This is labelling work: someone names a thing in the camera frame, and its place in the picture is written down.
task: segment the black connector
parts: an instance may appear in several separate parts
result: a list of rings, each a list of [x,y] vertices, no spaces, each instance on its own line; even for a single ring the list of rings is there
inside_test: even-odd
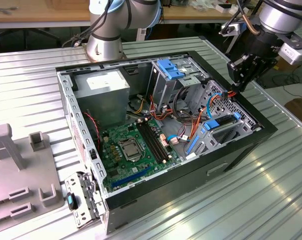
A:
[[[227,91],[222,92],[221,100],[227,100]]]

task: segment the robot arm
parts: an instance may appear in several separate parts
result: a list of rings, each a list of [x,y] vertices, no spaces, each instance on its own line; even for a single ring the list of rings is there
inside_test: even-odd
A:
[[[243,21],[222,26],[223,36],[239,35],[227,64],[234,92],[274,67],[278,55],[292,65],[302,62],[302,38],[294,33],[302,27],[302,0],[260,0],[253,14],[263,2],[259,16],[243,15]]]
[[[158,23],[161,3],[160,0],[91,0],[90,13],[91,26],[97,27],[90,33],[87,54],[93,61],[107,61],[123,56],[121,30],[150,28]]]

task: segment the metal worktable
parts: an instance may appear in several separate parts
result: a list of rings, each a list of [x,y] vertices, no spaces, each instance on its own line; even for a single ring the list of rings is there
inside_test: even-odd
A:
[[[226,61],[197,37],[128,42],[127,57],[196,50],[229,79]],[[0,54],[0,123],[13,138],[49,134],[64,194],[64,179],[83,170],[60,99],[55,67],[87,63],[81,47]],[[302,124],[258,85],[243,95],[278,131],[238,167],[176,199],[108,239],[302,239]],[[67,204],[0,232],[0,239],[104,239],[100,222],[76,229]]]

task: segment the workbench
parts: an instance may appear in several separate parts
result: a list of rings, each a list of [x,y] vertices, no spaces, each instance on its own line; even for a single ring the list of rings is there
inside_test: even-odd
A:
[[[89,10],[56,10],[50,0],[0,0],[0,8],[18,6],[11,15],[0,12],[0,29],[89,26]],[[215,9],[197,11],[192,7],[164,7],[165,24],[223,23],[231,18]]]
[[[224,57],[197,37],[127,42],[127,57],[195,50],[230,80]],[[0,54],[0,124],[13,138],[50,136],[58,176],[83,171],[68,129],[55,67],[84,64],[82,47]],[[77,230],[67,203],[0,232],[0,239],[302,239],[302,123],[256,83],[243,95],[278,131],[240,165],[106,236],[99,221]]]

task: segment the ram slot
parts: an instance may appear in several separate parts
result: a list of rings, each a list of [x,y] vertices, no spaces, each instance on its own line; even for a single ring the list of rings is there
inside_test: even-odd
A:
[[[145,123],[145,124],[138,124],[136,125],[136,127],[138,131],[141,133],[148,148],[153,153],[157,163],[160,164],[163,162],[163,160],[168,160],[169,157],[167,153],[165,152],[163,146],[154,135],[150,126],[147,123]]]

